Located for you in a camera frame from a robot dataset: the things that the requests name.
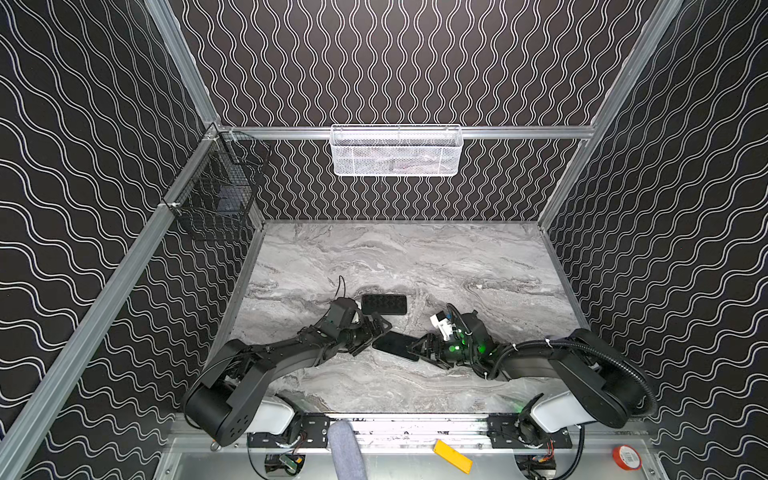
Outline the black phone case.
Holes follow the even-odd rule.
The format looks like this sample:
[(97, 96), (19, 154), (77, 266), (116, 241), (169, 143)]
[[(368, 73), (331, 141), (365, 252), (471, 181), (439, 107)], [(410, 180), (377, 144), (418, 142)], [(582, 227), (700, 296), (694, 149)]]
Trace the black phone case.
[(404, 316), (408, 313), (407, 297), (402, 294), (364, 294), (361, 310), (364, 315)]

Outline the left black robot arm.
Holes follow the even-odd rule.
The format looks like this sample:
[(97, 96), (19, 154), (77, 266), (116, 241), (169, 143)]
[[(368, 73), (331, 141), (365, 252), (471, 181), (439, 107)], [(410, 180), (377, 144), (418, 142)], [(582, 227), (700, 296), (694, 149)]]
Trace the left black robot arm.
[(338, 353), (356, 356), (391, 329), (381, 314), (366, 315), (355, 300), (339, 297), (319, 320), (290, 339), (269, 344), (230, 340), (184, 395), (184, 418), (228, 446), (251, 425), (274, 380), (320, 366)]

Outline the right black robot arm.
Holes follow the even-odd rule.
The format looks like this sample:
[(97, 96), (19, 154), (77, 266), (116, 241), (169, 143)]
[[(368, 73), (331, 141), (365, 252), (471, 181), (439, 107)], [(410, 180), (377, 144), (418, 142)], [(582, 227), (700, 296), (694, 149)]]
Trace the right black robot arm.
[(499, 343), (475, 312), (461, 314), (449, 305), (430, 321), (437, 331), (407, 345), (421, 360), (444, 370), (466, 367), (488, 381), (554, 378), (563, 383), (563, 392), (539, 394), (518, 414), (515, 429), (526, 444), (540, 444), (570, 426), (599, 423), (618, 429), (631, 418), (658, 411), (641, 369), (588, 329), (563, 338)]

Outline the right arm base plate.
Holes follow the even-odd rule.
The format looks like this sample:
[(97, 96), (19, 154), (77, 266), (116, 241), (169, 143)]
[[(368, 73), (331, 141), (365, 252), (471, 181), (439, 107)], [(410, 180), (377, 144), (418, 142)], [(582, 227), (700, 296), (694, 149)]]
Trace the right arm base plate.
[(567, 429), (547, 433), (532, 420), (519, 414), (491, 414), (486, 418), (487, 436), (493, 449), (570, 449)]

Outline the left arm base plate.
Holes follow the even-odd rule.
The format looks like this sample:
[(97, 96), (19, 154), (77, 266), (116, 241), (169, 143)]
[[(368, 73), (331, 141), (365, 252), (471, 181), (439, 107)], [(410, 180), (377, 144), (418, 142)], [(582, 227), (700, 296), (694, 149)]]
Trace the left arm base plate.
[(325, 449), (331, 419), (322, 413), (299, 413), (280, 434), (248, 433), (247, 446), (255, 449)]

